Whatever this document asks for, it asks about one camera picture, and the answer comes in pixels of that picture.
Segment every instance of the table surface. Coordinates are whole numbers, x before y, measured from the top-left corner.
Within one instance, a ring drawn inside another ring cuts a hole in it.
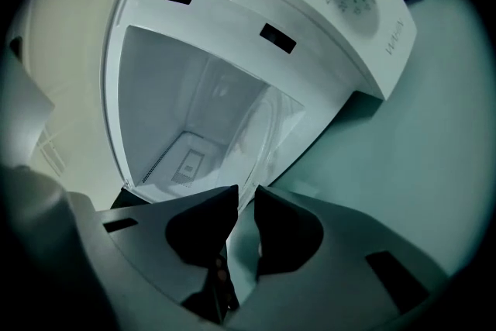
[[[358,209],[463,266],[494,205],[496,84],[468,0],[416,0],[418,36],[392,96],[356,93],[274,186]]]

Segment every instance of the brand logo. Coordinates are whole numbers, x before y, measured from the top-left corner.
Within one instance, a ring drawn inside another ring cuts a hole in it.
[[[389,55],[393,55],[393,51],[396,47],[396,43],[400,40],[401,36],[401,31],[403,30],[403,26],[405,24],[401,19],[396,21],[396,26],[394,27],[394,31],[391,34],[391,37],[389,38],[389,42],[387,43],[386,51],[389,53]]]

